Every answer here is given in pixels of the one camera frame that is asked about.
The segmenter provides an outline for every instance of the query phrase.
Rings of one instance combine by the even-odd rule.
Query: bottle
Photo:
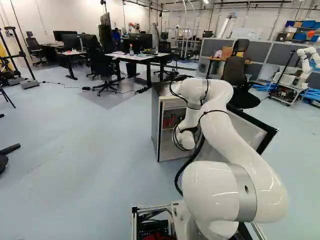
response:
[[[130,44],[129,54],[130,54],[130,56],[133,56],[135,54],[134,50],[132,49],[132,44]]]

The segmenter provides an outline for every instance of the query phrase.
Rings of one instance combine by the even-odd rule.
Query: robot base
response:
[[[236,221],[209,222],[210,238],[206,238],[199,230],[184,200],[171,203],[175,234],[178,240],[228,240],[237,231]]]
[[[39,82],[37,80],[24,80],[20,82],[20,85],[23,90],[33,88],[39,86]]]

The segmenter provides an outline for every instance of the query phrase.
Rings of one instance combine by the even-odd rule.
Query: cardboard box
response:
[[[222,59],[227,59],[228,57],[231,56],[232,52],[233,52],[233,48],[231,46],[223,46],[222,47]]]
[[[296,28],[300,28],[302,26],[302,21],[296,21],[293,26]]]

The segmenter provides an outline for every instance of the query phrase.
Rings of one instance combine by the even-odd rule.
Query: desk leg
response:
[[[160,62],[160,81],[164,80],[165,64]]]
[[[68,70],[70,75],[67,75],[66,77],[73,80],[78,80],[78,78],[75,77],[74,72],[72,71],[70,56],[67,57],[67,61],[68,61],[67,64],[68,64]]]
[[[151,82],[151,63],[148,62],[146,64],[146,84],[149,88],[151,88],[152,82]]]
[[[121,71],[120,71],[120,61],[119,59],[117,59],[115,61],[115,68],[116,68],[116,78],[117,78],[117,81],[121,81],[123,79],[125,79],[124,77],[121,77]]]
[[[147,86],[137,90],[136,93],[141,94],[141,93],[147,91],[148,89],[150,89],[152,87],[152,82],[151,82],[151,62],[150,61],[146,63],[146,84],[147,84]]]
[[[206,77],[205,77],[206,79],[209,78],[212,62],[213,62],[213,61],[210,60],[209,67],[208,67],[208,71],[206,72]]]

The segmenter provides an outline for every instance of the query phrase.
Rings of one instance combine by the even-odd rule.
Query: gray panel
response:
[[[262,64],[252,63],[246,66],[244,73],[252,75],[250,77],[250,80],[255,81],[259,76],[262,66],[263,66]]]
[[[304,48],[300,45],[291,45],[291,44],[281,44],[275,43],[271,49],[270,55],[266,61],[267,64],[276,64],[285,66],[290,57],[290,51],[295,50],[293,57],[289,63],[289,67],[296,67],[296,63],[298,62],[298,67],[301,67],[300,59],[297,55],[297,50]]]
[[[205,77],[207,75],[209,63],[210,61],[205,57],[199,57],[198,68],[196,70],[195,75],[197,77]]]
[[[215,55],[216,51],[221,50],[222,47],[232,47],[234,44],[233,40],[226,39],[204,39],[202,45],[201,56],[210,57]]]
[[[309,83],[310,88],[320,89],[320,72],[312,72],[305,82]]]
[[[263,63],[267,57],[271,42],[251,41],[248,49],[244,53],[246,59],[253,62]]]

